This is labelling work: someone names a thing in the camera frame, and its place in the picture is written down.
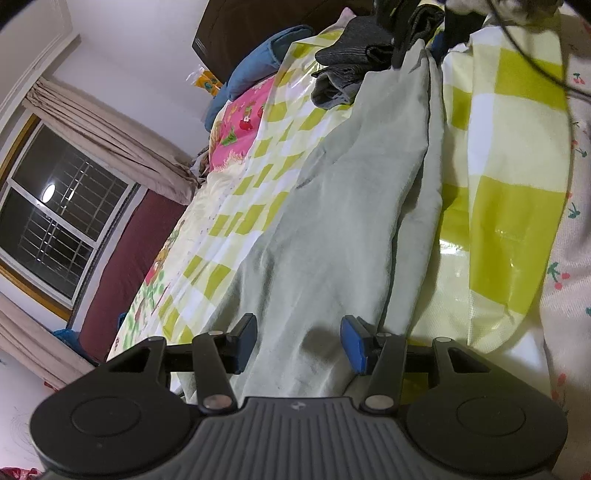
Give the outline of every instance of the blue pillow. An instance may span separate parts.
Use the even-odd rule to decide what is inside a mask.
[[[212,131],[213,123],[216,120],[217,114],[223,108],[227,101],[228,84],[224,83],[217,95],[212,98],[211,102],[209,102],[209,107],[207,107],[207,113],[205,114],[205,120],[203,121],[203,124],[205,125],[205,130],[207,130],[208,132]]]
[[[232,73],[228,80],[228,98],[236,100],[258,81],[276,73],[291,43],[312,35],[312,27],[298,25],[276,33],[261,43]]]

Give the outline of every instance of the curtain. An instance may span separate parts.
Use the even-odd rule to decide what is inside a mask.
[[[1,293],[0,349],[57,389],[93,369]]]
[[[129,179],[177,203],[188,205],[197,179],[188,156],[123,116],[43,77],[23,106],[63,135]]]

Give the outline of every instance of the light green blanket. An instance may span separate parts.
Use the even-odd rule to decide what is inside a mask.
[[[441,208],[440,92],[418,41],[400,71],[367,74],[351,117],[308,156],[207,325],[258,318],[239,398],[345,392],[346,314],[406,334]]]

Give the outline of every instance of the pink pillowcase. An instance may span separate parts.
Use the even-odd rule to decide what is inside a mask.
[[[212,170],[219,171],[229,163],[244,160],[255,141],[274,77],[259,82],[228,105],[222,119],[219,141],[209,158]]]

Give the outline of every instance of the white wall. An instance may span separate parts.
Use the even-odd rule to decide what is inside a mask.
[[[0,31],[0,129],[74,37],[66,0],[32,2]]]
[[[43,380],[0,350],[0,468],[43,470],[29,435],[35,408],[51,393]]]
[[[55,71],[190,155],[207,145],[211,100],[187,76],[201,62],[191,45],[207,0],[69,0],[81,45]]]
[[[29,295],[16,287],[7,278],[0,275],[0,291],[4,293],[13,303],[18,305],[27,314],[41,323],[47,330],[54,332],[66,328],[67,322],[59,318],[55,313],[47,310],[43,305],[37,303]]]
[[[148,127],[189,155],[207,145],[209,134],[198,111],[173,102],[165,92],[119,67],[89,43],[82,41],[53,77]]]

